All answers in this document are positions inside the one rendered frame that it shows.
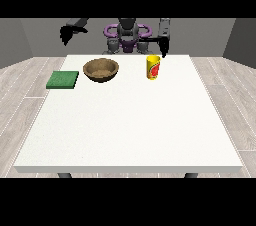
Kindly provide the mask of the green square pad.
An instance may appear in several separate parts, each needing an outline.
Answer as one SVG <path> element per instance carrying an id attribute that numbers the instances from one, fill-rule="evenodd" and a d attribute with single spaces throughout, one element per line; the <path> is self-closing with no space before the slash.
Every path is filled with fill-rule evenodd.
<path id="1" fill-rule="evenodd" d="M 47 89 L 73 89 L 75 87 L 78 71 L 54 71 L 47 84 Z"/>

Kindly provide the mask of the yellow cup with melon print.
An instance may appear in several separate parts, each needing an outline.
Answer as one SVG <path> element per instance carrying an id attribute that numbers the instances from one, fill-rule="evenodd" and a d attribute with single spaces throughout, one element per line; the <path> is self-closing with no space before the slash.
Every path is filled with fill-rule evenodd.
<path id="1" fill-rule="evenodd" d="M 158 55 L 152 54 L 146 57 L 147 78 L 155 80 L 158 77 L 161 58 Z"/>

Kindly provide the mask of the brown wooden bowl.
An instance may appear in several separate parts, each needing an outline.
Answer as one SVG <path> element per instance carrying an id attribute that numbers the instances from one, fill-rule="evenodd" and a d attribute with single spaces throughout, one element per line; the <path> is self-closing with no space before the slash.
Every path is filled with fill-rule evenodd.
<path id="1" fill-rule="evenodd" d="M 110 81 L 116 76 L 118 70 L 118 63 L 107 58 L 93 59 L 83 66 L 84 74 L 90 80 L 98 83 Z"/>

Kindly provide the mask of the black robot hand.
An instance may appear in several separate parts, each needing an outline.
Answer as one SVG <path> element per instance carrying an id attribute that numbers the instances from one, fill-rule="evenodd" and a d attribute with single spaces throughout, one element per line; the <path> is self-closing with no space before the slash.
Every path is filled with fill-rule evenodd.
<path id="1" fill-rule="evenodd" d="M 155 42 L 160 48 L 162 57 L 165 57 L 169 51 L 169 39 L 167 37 L 140 38 L 140 42 Z"/>
<path id="2" fill-rule="evenodd" d="M 64 45 L 67 45 L 73 35 L 79 32 L 87 33 L 87 30 L 78 26 L 62 26 L 60 28 L 60 38 Z"/>

